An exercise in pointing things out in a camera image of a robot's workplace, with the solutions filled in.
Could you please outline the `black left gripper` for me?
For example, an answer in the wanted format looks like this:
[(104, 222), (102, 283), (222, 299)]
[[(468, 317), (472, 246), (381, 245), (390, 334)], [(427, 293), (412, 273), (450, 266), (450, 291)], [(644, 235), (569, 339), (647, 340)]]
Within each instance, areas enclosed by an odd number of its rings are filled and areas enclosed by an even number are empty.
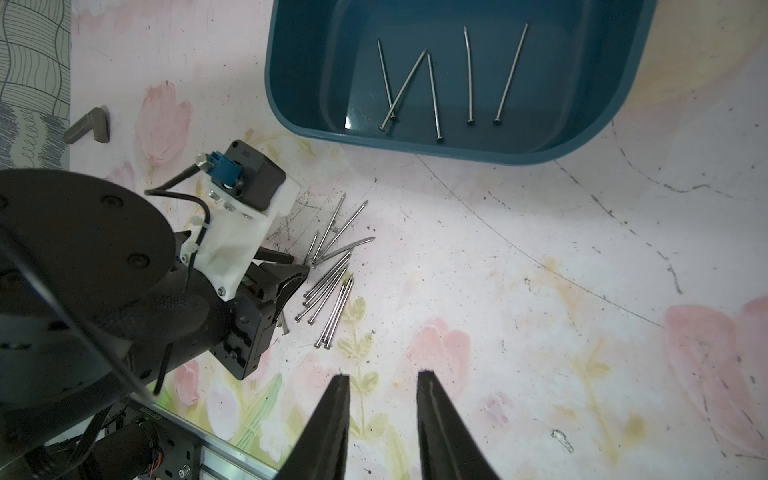
[(257, 369), (283, 308), (308, 278), (310, 267), (287, 253), (259, 248), (235, 297), (226, 302), (227, 332), (211, 353), (237, 380)]

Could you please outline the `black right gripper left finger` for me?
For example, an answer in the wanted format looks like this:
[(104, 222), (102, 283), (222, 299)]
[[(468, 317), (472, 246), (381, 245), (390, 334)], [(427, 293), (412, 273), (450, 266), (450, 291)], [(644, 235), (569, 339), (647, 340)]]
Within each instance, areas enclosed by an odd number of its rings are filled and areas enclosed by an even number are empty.
[(291, 479), (343, 479), (350, 426), (350, 379), (335, 375), (290, 455)]

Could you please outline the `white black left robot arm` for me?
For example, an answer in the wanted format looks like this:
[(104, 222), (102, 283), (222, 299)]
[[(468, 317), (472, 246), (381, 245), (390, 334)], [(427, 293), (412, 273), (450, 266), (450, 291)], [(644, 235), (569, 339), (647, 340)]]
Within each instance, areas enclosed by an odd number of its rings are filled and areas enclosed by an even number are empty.
[(145, 198), (79, 173), (1, 174), (1, 466), (204, 352), (253, 373), (309, 270), (247, 240), (217, 285)]

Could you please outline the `steel nail apart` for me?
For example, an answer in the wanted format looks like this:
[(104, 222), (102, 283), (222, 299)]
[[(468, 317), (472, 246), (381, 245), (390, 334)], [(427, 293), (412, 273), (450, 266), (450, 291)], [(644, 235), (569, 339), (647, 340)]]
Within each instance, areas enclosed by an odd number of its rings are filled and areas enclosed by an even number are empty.
[(495, 125), (500, 125), (502, 123), (502, 116), (503, 116), (504, 107), (505, 107), (506, 100), (507, 100), (507, 97), (508, 97), (508, 94), (509, 94), (509, 90), (511, 88), (511, 84), (512, 84), (512, 81), (513, 81), (513, 78), (514, 78), (514, 74), (515, 74), (516, 69), (517, 69), (517, 65), (518, 65), (518, 62), (519, 62), (521, 51), (522, 51), (522, 48), (523, 48), (523, 45), (524, 45), (524, 42), (525, 42), (528, 30), (529, 30), (529, 25), (530, 25), (529, 22), (526, 22), (524, 24), (522, 32), (521, 32), (521, 35), (519, 37), (519, 41), (518, 41), (518, 45), (517, 45), (517, 48), (516, 48), (516, 51), (515, 51), (515, 55), (513, 57), (513, 61), (512, 61), (512, 64), (510, 66), (510, 69), (509, 69), (509, 72), (508, 72), (508, 75), (507, 75), (507, 79), (506, 79), (506, 83), (505, 83), (505, 86), (504, 86), (504, 89), (503, 89), (503, 92), (502, 92), (502, 95), (501, 95), (501, 98), (500, 98), (500, 101), (499, 101), (499, 105), (498, 105), (498, 108), (496, 110), (496, 115), (495, 115), (495, 118), (493, 120)]

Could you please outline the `teal plastic storage box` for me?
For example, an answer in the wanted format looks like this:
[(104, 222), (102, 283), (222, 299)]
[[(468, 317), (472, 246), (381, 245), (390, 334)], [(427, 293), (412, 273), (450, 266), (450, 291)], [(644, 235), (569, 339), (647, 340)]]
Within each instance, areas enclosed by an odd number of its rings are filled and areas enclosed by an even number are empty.
[[(600, 133), (631, 89), (652, 1), (277, 1), (265, 67), (271, 109), (303, 136), (387, 150), (531, 165)], [(523, 26), (529, 30), (503, 111), (493, 120)], [(474, 124), (467, 124), (467, 26)], [(394, 119), (417, 57), (431, 53), (443, 141), (436, 141), (427, 56)]]

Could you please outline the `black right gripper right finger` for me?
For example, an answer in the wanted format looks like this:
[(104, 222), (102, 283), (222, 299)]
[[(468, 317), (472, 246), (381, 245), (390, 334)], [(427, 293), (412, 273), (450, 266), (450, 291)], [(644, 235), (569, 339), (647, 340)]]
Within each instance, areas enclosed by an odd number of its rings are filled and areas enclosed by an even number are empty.
[(433, 371), (418, 374), (417, 430), (423, 479), (499, 479)]

